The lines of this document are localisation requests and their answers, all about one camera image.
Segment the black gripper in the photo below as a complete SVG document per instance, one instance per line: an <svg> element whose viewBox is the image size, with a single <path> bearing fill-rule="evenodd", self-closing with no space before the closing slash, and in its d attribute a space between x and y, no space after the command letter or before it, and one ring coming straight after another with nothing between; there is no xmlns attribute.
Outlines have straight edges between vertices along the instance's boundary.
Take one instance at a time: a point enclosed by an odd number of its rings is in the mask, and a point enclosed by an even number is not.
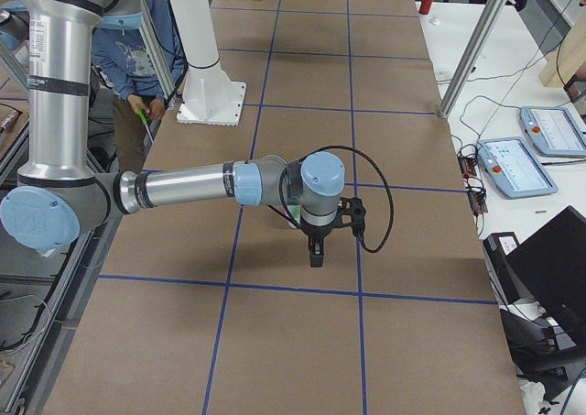
<svg viewBox="0 0 586 415"><path fill-rule="evenodd" d="M300 223L301 231L308 237L309 264L321 268L324 261L323 241L334 229L331 224L315 225L305 221Z"/></svg>

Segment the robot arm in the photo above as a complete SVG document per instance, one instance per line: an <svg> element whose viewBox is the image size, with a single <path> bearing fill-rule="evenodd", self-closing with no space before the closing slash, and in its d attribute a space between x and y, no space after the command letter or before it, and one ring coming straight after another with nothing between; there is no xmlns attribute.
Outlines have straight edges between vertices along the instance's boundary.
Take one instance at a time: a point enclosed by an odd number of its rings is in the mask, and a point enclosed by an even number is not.
<svg viewBox="0 0 586 415"><path fill-rule="evenodd" d="M276 156L160 172L95 173L86 163L92 31L136 29L142 0L20 0L29 21L29 150L1 201L5 231L45 253L124 214L229 197L242 205L297 205L296 226L319 267L341 226L345 168L330 151L287 163Z"/></svg>

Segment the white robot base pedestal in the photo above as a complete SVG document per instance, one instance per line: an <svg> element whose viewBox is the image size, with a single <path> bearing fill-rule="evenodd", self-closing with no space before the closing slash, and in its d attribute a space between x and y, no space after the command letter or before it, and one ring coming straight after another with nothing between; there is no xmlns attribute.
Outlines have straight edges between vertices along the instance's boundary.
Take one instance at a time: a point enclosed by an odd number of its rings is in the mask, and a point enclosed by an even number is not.
<svg viewBox="0 0 586 415"><path fill-rule="evenodd" d="M177 118L183 124L236 126L246 84L222 69L209 0L169 0L188 71Z"/></svg>

